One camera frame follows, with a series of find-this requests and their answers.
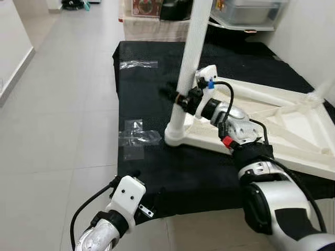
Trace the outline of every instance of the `table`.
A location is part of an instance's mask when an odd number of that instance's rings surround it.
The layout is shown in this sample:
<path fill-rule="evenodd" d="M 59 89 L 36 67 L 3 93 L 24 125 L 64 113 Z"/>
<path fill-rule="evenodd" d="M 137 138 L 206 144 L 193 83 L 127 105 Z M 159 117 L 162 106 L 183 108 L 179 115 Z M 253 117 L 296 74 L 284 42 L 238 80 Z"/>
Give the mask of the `table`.
<path fill-rule="evenodd" d="M 182 42 L 123 41 L 116 49 L 114 69 L 119 97 L 119 130 L 126 120 L 142 119 L 144 130 L 156 130 L 164 137 L 172 104 L 159 95 L 167 82 L 176 85 L 183 56 Z M 240 81 L 308 93 L 313 88 L 288 64 L 261 43 L 233 44 L 222 47 L 205 44 L 199 68 L 216 64 L 218 75 Z M 158 61 L 158 68 L 134 67 L 120 70 L 121 62 Z M 325 103 L 333 122 L 335 109 Z M 118 151 L 118 174 L 135 170 L 147 187 L 143 204 L 156 210 L 155 218 L 210 210 L 241 207 L 237 170 L 231 156 L 192 146 L 144 147 L 144 158 L 124 160 L 124 149 Z M 315 199 L 335 196 L 335 182 L 295 172 Z M 137 223 L 145 221 L 139 218 Z"/>

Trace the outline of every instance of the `white wall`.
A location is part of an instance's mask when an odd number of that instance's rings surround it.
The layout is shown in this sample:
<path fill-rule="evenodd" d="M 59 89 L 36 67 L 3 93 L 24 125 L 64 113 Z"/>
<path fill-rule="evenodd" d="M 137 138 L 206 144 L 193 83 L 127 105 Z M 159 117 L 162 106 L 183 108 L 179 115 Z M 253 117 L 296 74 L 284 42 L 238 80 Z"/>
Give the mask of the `white wall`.
<path fill-rule="evenodd" d="M 62 6 L 62 0 L 46 0 L 46 1 L 49 9 L 60 9 Z"/>
<path fill-rule="evenodd" d="M 49 14 L 46 0 L 13 0 L 13 2 L 20 17 L 36 17 Z"/>
<path fill-rule="evenodd" d="M 0 1 L 0 79 L 4 86 L 32 45 L 12 0 Z"/>
<path fill-rule="evenodd" d="M 261 40 L 314 88 L 335 79 L 335 1 L 291 0 Z M 327 96 L 335 106 L 335 87 Z"/>

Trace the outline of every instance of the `baseboard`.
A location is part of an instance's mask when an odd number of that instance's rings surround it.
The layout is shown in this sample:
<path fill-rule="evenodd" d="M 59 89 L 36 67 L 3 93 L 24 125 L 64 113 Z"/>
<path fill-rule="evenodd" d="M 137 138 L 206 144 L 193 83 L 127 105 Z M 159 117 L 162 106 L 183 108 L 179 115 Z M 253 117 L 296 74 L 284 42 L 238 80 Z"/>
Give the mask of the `baseboard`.
<path fill-rule="evenodd" d="M 25 72 L 27 66 L 29 65 L 34 55 L 35 55 L 35 49 L 31 47 L 29 52 L 22 59 L 20 65 L 16 68 L 16 71 L 13 73 L 8 82 L 5 84 L 4 91 L 0 96 L 0 107 L 3 107 L 3 105 L 5 104 L 7 98 L 9 97 L 9 94 L 14 89 L 16 83 L 20 80 L 23 72 Z"/>
<path fill-rule="evenodd" d="M 62 12 L 63 9 L 63 5 L 61 5 L 58 9 L 49 9 L 49 13 L 50 14 L 59 14 L 60 12 Z"/>

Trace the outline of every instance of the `gray floor tile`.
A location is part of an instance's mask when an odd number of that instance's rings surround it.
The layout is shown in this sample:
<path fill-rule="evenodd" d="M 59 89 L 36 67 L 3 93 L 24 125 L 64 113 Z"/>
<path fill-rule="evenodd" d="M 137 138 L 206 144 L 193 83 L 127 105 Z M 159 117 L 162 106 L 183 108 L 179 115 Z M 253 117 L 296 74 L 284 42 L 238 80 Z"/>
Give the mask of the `gray floor tile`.
<path fill-rule="evenodd" d="M 268 241 L 238 245 L 228 249 L 218 249 L 218 251 L 275 251 L 274 247 Z"/>
<path fill-rule="evenodd" d="M 81 114 L 21 115 L 0 120 L 0 173 L 74 167 Z"/>
<path fill-rule="evenodd" d="M 1 250 L 59 250 L 71 175 L 0 176 Z"/>
<path fill-rule="evenodd" d="M 117 164 L 118 110 L 86 112 L 82 121 L 76 167 Z"/>
<path fill-rule="evenodd" d="M 118 110 L 119 99 L 112 80 L 114 75 L 111 73 L 110 76 L 92 76 L 91 78 L 85 111 Z"/>
<path fill-rule="evenodd" d="M 237 247 L 268 246 L 265 236 L 247 226 L 242 209 L 179 215 L 167 222 L 172 251 L 246 250 Z"/>
<path fill-rule="evenodd" d="M 110 83 L 112 83 L 112 87 L 115 87 L 113 52 L 113 50 L 101 48 L 96 50 L 90 70 L 94 76 L 108 77 Z"/>
<path fill-rule="evenodd" d="M 3 109 L 12 116 L 22 113 L 83 111 L 90 84 L 87 77 L 72 73 L 55 76 L 54 72 L 44 71 L 25 75 Z"/>

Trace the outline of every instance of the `blue connector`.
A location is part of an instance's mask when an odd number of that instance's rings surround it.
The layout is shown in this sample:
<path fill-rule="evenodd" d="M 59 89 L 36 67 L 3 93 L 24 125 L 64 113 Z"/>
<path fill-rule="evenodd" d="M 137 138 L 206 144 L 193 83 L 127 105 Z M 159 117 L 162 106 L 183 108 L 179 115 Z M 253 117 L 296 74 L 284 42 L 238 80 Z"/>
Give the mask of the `blue connector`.
<path fill-rule="evenodd" d="M 213 82 L 212 78 L 210 78 L 210 80 L 208 82 L 208 89 L 214 89 L 214 82 Z"/>

